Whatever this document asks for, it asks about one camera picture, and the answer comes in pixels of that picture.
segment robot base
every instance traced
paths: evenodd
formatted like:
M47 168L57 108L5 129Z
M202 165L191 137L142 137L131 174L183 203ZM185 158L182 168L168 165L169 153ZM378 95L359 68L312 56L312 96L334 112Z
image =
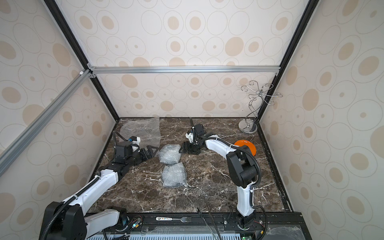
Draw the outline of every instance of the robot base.
M250 228L252 226L253 221L255 220L255 217L255 211L245 217L241 215L241 213L236 209L235 219L238 223L239 228L242 230Z

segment orange plate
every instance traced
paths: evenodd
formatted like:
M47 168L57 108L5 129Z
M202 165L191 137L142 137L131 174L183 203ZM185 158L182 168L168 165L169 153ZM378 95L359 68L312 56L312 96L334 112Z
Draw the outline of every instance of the orange plate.
M237 142L235 142L235 145L237 146L248 146L249 149L251 150L251 153L252 155L256 155L256 147L253 143L251 143L250 141L247 141L247 140L238 140Z

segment metal jewelry stand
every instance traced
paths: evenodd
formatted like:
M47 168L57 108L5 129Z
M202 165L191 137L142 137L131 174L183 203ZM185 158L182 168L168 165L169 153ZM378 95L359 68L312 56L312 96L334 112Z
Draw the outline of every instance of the metal jewelry stand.
M254 90L250 87L250 86L253 86L255 83L257 84L257 90ZM266 83L260 89L259 83L255 80L251 80L248 85L241 86L241 90L243 92L248 92L248 90L252 91L252 93L248 94L248 98L250 99L248 107L251 110L251 113L248 114L245 117L245 119L239 122L239 129L242 133L253 134L257 131L257 125L255 124L258 117L257 110L260 109L262 104L260 104L260 106L258 106L257 108L254 108L253 102L256 101L258 97L260 97L269 106L273 106L275 104L275 102L273 101L273 98L281 98L283 96L280 93L275 93L272 96L266 94L268 90L271 89L272 87L273 85L271 83ZM271 97L269 103L265 101L265 96Z

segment black frame bar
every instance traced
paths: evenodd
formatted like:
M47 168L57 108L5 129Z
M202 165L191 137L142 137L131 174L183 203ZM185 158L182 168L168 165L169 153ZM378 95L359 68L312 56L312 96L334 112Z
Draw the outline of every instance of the black frame bar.
M280 63L280 71L277 74L277 76L274 77L274 79L272 81L273 87L268 90L268 93L267 93L268 95L272 95L275 92L275 89L276 89L277 85L279 84L279 82L280 82L280 80L281 80L281 78L285 72L285 69L288 66L289 61L291 60L292 55L293 55L297 45L299 44L299 41L300 41L304 31L305 31L305 28L308 25L308 22L310 21L310 19L312 17L312 14L313 14L318 2L319 2L319 0L309 0L308 4L304 10L304 13L301 16L300 22L297 25L296 31L293 34L291 42L288 45L287 51L285 52L283 59ZM268 96L265 97L265 101L263 101L263 104L260 107L260 110L258 112L257 121L260 120L263 113L265 112L265 109L268 106L267 103L270 101L270 99L271 99L271 97L268 97Z
M89 181L92 181L94 176L96 175L96 172L97 170L99 169L100 167L100 164L101 164L101 161L103 160L103 157L104 157L104 154L105 152L107 151L107 148L109 146L109 143L111 142L111 139L112 139L112 134L113 134L113 131L116 130L117 126L118 126L118 123L120 122L120 120L116 121L115 123L115 126L113 127L112 131L111 131L111 134L109 135L108 137L108 141L106 142L105 146L104 146L104 149L99 157L99 160L97 161L97 164L95 166L95 168L93 169L93 172L92 172L92 175L91 175L91 178L89 179Z
M275 160L273 159L273 156L271 154L271 150L269 149L268 143L266 142L266 139L265 139L265 136L264 136L264 133L263 133L263 130L260 126L259 121L256 122L256 126L257 126L257 133L259 134L259 137L260 137L260 142L263 145L264 153L265 153L265 156L268 160L269 167L271 169L273 178L275 179L275 183L276 183L277 189L279 191L281 201L283 202L284 209L287 212L293 212L291 202L288 198L288 195L287 195L287 192L285 190L283 181L281 180L279 171L277 170Z
M235 220L235 213L229 212L214 212L211 213L214 219L215 224L219 229L224 229L225 231L233 231L235 233L240 233L242 237L244 236L253 236L255 231L263 230L263 227L260 224L254 224L248 230L241 230L237 227L237 222ZM300 226L303 235L306 240L312 240L309 233L308 227L305 224L304 218L299 212L267 212L267 221L268 227L271 226ZM151 213L127 213L129 219L134 217L141 216L143 219L142 225L139 225L132 232L151 232L155 227L205 227L205 223L201 217L196 212L177 212L177 213L160 213L160 212L151 212ZM213 228L214 222L209 216L208 212L203 212L204 219L207 221L208 225ZM192 221L187 223L182 223L180 221L157 221L156 217L172 217L172 218L181 218L181 217L191 217ZM256 220L264 220L264 216L261 212L256 214ZM106 232L111 232L113 234L123 234L126 231L116 232L113 227L106 228Z
M67 39L69 45L71 46L72 50L76 54L83 68L89 69L89 71L92 73L92 69L88 66L89 62L87 57L85 56L83 50L81 49L79 43L77 42L73 32L71 31L68 23L66 22L56 2L54 0L44 0L44 2L47 5L49 11L51 12L53 18L56 20L57 25L60 27L60 30L64 34L65 38ZM105 105L107 106L109 112L112 114L112 117L115 119L115 121L118 121L119 115L117 114L110 99L108 98L106 92L104 91L102 85L100 84L100 81L97 79L96 76L94 76L94 78L91 78L91 81L95 86L97 92L101 96L101 99L104 101Z

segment wallpaper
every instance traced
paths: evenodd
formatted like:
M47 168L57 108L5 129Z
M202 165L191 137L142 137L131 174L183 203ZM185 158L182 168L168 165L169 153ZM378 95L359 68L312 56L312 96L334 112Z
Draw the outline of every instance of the wallpaper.
M0 1L0 154L82 67L38 0Z
M384 1L324 0L261 124L314 240L384 236Z
M88 182L114 124L86 80L1 176L1 240L37 240L45 207Z
M307 0L60 0L93 66L279 65Z
M251 80L272 82L275 73L98 74L120 117L243 117L250 113ZM255 101L253 106L260 106Z

